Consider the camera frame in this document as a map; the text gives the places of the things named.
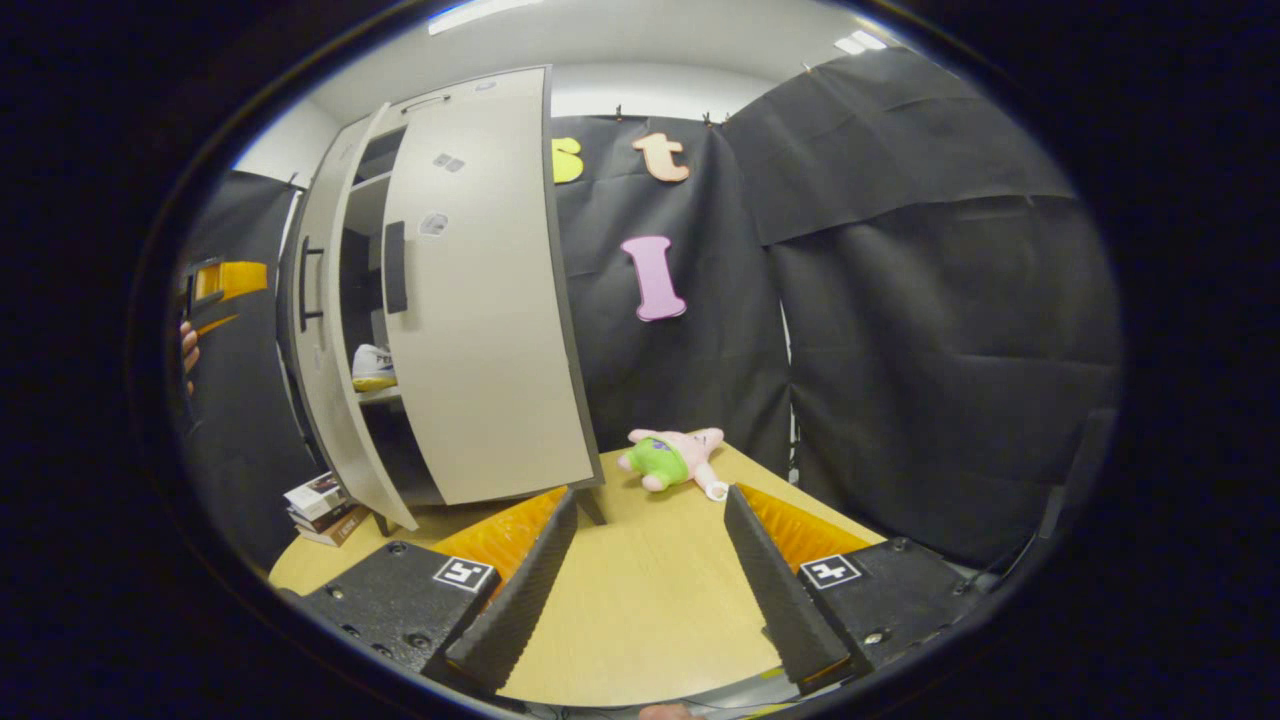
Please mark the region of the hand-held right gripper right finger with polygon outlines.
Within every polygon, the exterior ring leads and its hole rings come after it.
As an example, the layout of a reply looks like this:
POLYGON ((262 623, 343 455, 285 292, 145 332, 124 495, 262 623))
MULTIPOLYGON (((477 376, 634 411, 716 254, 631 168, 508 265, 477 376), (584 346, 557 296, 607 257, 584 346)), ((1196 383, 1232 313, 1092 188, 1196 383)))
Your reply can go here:
POLYGON ((984 597, 913 539, 869 543, 750 486, 730 488, 724 528, 765 634, 804 694, 915 655, 984 597))

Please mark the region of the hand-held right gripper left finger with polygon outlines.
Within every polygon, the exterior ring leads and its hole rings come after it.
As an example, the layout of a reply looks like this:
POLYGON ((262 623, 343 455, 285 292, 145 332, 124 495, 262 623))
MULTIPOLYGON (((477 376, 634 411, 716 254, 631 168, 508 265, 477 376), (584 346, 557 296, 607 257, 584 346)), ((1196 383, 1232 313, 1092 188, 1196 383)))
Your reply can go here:
POLYGON ((550 489, 429 547, 387 542, 300 603, 390 662, 494 696, 522 657, 577 529, 577 492, 550 489))

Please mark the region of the pink plush toy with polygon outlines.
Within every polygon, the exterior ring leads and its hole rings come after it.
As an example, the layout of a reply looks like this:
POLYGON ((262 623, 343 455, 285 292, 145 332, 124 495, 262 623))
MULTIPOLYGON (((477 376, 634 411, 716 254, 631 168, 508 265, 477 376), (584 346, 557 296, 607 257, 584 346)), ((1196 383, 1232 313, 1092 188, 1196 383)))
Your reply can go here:
POLYGON ((641 487, 648 492, 660 493, 692 480, 710 501, 727 500, 730 486, 718 478, 710 465, 710 456, 724 442, 721 428, 690 433, 634 429, 628 441, 631 447, 617 457, 616 464, 625 471, 637 473, 641 487))

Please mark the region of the white shoe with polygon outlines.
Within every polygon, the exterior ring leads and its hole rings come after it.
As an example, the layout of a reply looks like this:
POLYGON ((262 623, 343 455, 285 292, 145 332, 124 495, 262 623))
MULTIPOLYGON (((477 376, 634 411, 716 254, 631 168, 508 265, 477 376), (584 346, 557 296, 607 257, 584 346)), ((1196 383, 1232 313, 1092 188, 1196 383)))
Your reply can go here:
POLYGON ((352 359, 352 386, 356 393, 371 393, 398 386, 394 363, 388 348, 360 345, 352 359))

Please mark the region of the tan book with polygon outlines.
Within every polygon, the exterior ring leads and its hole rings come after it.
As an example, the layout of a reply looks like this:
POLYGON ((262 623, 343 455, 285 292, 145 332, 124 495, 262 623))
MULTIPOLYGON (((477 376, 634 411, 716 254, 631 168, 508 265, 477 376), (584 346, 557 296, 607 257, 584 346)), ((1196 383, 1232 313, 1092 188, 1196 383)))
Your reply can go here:
POLYGON ((294 529, 300 537, 307 541, 329 547, 342 547, 369 515, 369 509, 364 506, 349 506, 334 516, 323 530, 312 530, 297 523, 294 529))

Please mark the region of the dark book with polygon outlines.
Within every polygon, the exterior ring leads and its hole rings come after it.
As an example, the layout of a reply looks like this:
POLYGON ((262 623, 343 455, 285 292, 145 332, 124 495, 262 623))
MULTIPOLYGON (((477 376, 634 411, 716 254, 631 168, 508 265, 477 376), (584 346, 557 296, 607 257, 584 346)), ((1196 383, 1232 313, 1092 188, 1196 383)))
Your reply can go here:
POLYGON ((291 520, 302 529, 314 533, 324 533, 342 518, 348 515, 355 506, 349 502, 340 503, 333 509, 328 509, 325 512, 320 512, 316 518, 307 518, 294 506, 289 506, 285 511, 291 520))

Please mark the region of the white book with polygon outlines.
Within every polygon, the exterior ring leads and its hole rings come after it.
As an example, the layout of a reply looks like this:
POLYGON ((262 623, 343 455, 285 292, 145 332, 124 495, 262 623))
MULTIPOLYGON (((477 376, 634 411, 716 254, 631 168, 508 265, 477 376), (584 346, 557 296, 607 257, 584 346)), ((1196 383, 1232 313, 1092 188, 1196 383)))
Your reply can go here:
POLYGON ((307 518, 329 512, 348 500, 332 471, 289 489, 283 497, 293 510, 307 518))

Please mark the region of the black backdrop cloth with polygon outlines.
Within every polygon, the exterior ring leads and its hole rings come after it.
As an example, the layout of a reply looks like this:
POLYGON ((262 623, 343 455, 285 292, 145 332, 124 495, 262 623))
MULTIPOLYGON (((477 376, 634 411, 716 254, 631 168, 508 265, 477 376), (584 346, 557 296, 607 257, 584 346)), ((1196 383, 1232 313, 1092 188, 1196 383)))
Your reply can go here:
MULTIPOLYGON (((541 65, 603 475, 634 429, 721 428, 819 501, 969 568, 1006 568, 1075 512, 1117 404, 1116 290, 1085 204, 979 87, 888 47, 712 120, 558 111, 562 72, 543 63, 435 88, 541 65)), ((283 495, 332 471, 282 299, 306 192, 234 173, 193 229, 188 266, 264 263, 265 290, 186 306, 177 281, 183 318, 239 314, 201 338, 172 415, 212 524, 257 564, 284 548, 283 495)))

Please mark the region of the white shoe cabinet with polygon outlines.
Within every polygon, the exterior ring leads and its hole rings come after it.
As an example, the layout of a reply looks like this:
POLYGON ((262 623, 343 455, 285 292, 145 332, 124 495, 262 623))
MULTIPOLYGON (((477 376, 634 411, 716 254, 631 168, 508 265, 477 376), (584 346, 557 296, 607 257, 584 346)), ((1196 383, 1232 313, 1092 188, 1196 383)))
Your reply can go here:
MULTIPOLYGON (((564 259, 561 247, 559 223, 556 210, 556 192, 552 183, 550 159, 550 76, 548 65, 504 70, 492 76, 465 79, 442 88, 434 88, 416 97, 399 102, 388 102, 385 114, 372 132, 372 138, 358 163, 360 170, 370 170, 371 177, 355 183, 346 210, 343 241, 340 247, 340 307, 347 350, 352 359, 360 345, 375 345, 390 351, 394 369, 394 354, 390 350, 387 331, 387 310, 384 307, 383 284, 383 237, 387 228, 387 196, 392 172, 396 168, 406 126, 413 111, 448 102, 453 97, 468 102, 475 99, 498 99, 540 94, 544 97, 544 131, 549 147, 545 151, 547 199, 549 206, 549 227, 552 252, 557 264, 558 286, 561 291, 562 313, 566 324, 566 340, 570 347, 572 368, 581 378, 582 414, 588 419, 588 441, 599 459, 600 479, 594 486, 559 486, 577 492, 577 503, 595 524, 604 523, 604 512, 596 501, 594 489, 602 486, 603 470, 593 430, 584 373, 579 359, 573 320, 570 310, 570 293, 564 273, 564 259)), ((413 510, 417 506, 458 507, 492 501, 527 498, 534 495, 494 498, 474 503, 447 503, 428 469, 419 443, 415 439, 407 418, 398 372, 398 386, 389 389, 362 393, 357 396, 367 423, 367 429, 380 454, 381 461, 404 503, 413 510)))

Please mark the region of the white cabinet door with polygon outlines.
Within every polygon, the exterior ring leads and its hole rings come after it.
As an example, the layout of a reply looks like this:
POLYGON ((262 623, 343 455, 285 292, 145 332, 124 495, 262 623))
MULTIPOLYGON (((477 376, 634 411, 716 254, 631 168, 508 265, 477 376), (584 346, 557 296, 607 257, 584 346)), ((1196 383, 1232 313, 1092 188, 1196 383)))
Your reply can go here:
POLYGON ((387 331, 447 503, 594 486, 547 199, 544 97, 413 111, 387 196, 387 331))
POLYGON ((349 374, 340 307, 340 247, 358 163, 389 106, 343 128, 323 155, 285 252, 282 299, 287 346, 317 447, 347 495, 367 507, 384 536, 417 529, 370 436, 349 374))

